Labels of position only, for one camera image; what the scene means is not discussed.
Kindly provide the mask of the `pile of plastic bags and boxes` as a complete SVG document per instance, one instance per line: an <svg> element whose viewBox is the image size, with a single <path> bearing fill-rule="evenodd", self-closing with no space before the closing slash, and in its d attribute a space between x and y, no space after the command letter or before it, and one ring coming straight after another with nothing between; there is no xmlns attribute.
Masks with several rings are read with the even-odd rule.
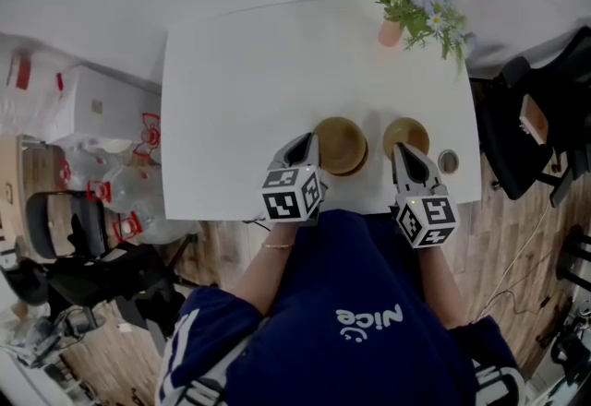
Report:
<svg viewBox="0 0 591 406"><path fill-rule="evenodd" d="M23 153L34 145L61 149L58 168L48 175L56 178L58 188L79 191L121 214L113 225L120 240L166 245L200 233L198 222L175 221L165 213L160 119L146 125L139 143L88 140L62 147L43 139L64 88L62 75L76 66L46 51L31 53L0 41L0 136L22 136Z"/></svg>

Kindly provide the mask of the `person's right forearm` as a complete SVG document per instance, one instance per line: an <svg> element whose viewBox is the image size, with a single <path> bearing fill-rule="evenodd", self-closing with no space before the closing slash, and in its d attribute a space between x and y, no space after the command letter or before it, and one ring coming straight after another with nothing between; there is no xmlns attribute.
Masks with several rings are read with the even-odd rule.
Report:
<svg viewBox="0 0 591 406"><path fill-rule="evenodd" d="M417 251L425 301L446 329L468 323L464 298L439 246Z"/></svg>

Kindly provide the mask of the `brown cardboard box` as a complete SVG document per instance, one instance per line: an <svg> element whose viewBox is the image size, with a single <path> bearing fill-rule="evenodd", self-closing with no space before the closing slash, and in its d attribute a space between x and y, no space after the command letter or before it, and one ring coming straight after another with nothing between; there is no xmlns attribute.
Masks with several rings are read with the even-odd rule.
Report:
<svg viewBox="0 0 591 406"><path fill-rule="evenodd" d="M523 98L519 120L522 129L538 145L548 143L549 121L529 94L526 94Z"/></svg>

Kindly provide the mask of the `round metal table grommet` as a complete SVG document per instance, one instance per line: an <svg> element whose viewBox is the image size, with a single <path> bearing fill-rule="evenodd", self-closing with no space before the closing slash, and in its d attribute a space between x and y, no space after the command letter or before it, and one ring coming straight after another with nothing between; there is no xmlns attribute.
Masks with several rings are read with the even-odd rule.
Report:
<svg viewBox="0 0 591 406"><path fill-rule="evenodd" d="M443 150L438 157L438 167L443 174L454 174L459 167L459 158L452 149Z"/></svg>

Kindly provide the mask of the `black round stool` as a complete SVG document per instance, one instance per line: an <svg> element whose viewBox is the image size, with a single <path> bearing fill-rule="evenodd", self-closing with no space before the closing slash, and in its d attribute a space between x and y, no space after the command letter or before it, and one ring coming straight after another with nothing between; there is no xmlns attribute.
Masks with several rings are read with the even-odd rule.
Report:
<svg viewBox="0 0 591 406"><path fill-rule="evenodd" d="M591 267L591 235L585 234L576 224L569 229L561 244L555 275L558 280L566 280L591 294L591 280L574 271L584 263Z"/></svg>

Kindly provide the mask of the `pink vase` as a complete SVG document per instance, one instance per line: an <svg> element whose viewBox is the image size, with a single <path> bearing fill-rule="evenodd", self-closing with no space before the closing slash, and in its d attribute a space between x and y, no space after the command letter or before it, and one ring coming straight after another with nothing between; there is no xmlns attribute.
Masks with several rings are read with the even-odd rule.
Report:
<svg viewBox="0 0 591 406"><path fill-rule="evenodd" d="M401 40L403 29L399 22L384 19L378 33L378 42L384 47L394 47Z"/></svg>

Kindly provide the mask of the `white carton box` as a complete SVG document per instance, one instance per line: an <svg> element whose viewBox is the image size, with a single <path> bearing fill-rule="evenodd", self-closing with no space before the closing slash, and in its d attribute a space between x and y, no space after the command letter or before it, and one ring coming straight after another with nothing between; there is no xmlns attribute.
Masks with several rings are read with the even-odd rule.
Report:
<svg viewBox="0 0 591 406"><path fill-rule="evenodd" d="M86 66L62 75L61 98L43 139L62 147L85 141L141 141L147 124L158 124L161 97Z"/></svg>

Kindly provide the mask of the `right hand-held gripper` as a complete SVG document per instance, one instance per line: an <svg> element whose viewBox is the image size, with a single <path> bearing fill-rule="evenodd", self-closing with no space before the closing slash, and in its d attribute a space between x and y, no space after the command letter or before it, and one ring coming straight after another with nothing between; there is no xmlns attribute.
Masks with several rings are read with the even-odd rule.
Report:
<svg viewBox="0 0 591 406"><path fill-rule="evenodd" d="M392 179L397 189L394 219L408 244L414 249L444 245L460 218L433 161L419 149L395 143Z"/></svg>

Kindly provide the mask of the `person's navy blue shirt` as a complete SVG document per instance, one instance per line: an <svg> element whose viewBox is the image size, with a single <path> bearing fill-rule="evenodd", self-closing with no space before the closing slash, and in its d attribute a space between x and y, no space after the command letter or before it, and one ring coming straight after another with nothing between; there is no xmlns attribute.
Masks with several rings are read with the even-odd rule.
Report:
<svg viewBox="0 0 591 406"><path fill-rule="evenodd" d="M418 250L379 216L331 210L299 226L268 316L234 287L189 295L156 406L525 406L497 323L446 329Z"/></svg>

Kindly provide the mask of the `light wooden cabinet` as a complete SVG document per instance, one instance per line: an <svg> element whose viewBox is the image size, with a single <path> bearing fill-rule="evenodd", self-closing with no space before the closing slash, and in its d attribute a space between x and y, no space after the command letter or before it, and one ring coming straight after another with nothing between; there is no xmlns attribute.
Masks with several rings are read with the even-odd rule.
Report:
<svg viewBox="0 0 591 406"><path fill-rule="evenodd" d="M27 239L22 136L0 136L0 222L7 246Z"/></svg>

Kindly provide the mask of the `black office chair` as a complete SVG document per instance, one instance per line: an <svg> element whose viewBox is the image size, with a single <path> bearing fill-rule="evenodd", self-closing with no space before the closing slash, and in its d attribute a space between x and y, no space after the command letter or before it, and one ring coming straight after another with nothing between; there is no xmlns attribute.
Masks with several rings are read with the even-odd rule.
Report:
<svg viewBox="0 0 591 406"><path fill-rule="evenodd" d="M79 191L66 191L72 208L68 241L70 256L59 256L48 227L50 192L32 195L26 204L31 242L47 262L20 257L15 267L0 266L0 274L18 300L27 307L48 307L34 316L18 352L49 352L65 338L80 339L100 326L93 310L114 301L122 318L146 329L157 348L163 350L174 331L185 301L175 290L182 282L173 263L164 263L152 245L106 244L103 206L89 201Z"/></svg>
<svg viewBox="0 0 591 406"><path fill-rule="evenodd" d="M548 64L533 68L516 56L492 79L478 78L476 123L481 150L511 200L534 182L551 186L558 207L570 186L591 174L591 28L579 29ZM538 145L521 127L526 94L549 121L548 143Z"/></svg>

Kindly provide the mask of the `person's left forearm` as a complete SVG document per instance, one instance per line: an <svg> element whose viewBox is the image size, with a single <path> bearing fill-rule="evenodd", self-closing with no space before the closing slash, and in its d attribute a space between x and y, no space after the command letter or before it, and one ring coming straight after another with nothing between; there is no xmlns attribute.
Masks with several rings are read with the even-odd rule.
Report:
<svg viewBox="0 0 591 406"><path fill-rule="evenodd" d="M271 312L298 228L294 222L276 224L231 290L234 296L252 305L263 316Z"/></svg>

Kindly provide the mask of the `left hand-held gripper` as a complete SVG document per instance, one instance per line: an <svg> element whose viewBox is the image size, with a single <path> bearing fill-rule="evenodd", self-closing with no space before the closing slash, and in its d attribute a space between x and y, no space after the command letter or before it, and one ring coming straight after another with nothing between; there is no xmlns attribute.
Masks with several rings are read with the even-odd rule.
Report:
<svg viewBox="0 0 591 406"><path fill-rule="evenodd" d="M259 191L261 218L314 224L328 188L321 177L319 136L310 132L291 139L268 166Z"/></svg>

